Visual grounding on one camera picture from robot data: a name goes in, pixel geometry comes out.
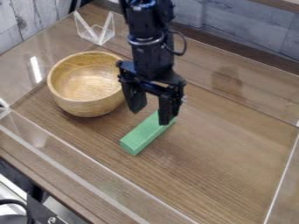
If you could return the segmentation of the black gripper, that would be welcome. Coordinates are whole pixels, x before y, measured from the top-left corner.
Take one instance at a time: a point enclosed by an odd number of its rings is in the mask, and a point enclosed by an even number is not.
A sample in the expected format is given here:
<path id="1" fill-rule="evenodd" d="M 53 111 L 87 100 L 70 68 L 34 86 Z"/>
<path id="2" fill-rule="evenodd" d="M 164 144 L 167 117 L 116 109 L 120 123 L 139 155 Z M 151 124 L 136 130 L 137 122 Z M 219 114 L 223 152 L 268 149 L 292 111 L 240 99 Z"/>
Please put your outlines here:
<path id="1" fill-rule="evenodd" d="M 179 115 L 183 104 L 185 81 L 173 71 L 173 57 L 187 50 L 185 38 L 180 52 L 173 50 L 173 35 L 160 34 L 151 38 L 127 37 L 132 47 L 132 60 L 116 63 L 125 103 L 136 114 L 147 105 L 145 94 L 159 97 L 159 124 L 168 125 Z"/>

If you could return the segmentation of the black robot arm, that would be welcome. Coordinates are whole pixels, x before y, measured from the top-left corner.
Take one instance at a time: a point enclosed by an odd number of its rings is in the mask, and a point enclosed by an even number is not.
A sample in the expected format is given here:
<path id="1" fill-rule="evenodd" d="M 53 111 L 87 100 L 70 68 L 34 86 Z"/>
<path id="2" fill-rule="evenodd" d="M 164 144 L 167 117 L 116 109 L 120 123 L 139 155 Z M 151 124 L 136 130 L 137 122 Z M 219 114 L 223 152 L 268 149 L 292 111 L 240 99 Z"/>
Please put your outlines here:
<path id="1" fill-rule="evenodd" d="M 185 86 L 185 79 L 173 71 L 173 58 L 184 55 L 173 50 L 173 37 L 179 34 L 169 29 L 173 2 L 120 0 L 120 6 L 132 48 L 132 59 L 116 63 L 127 106 L 139 112 L 147 105 L 145 95 L 155 95 L 159 123 L 165 125 L 179 115 Z"/>

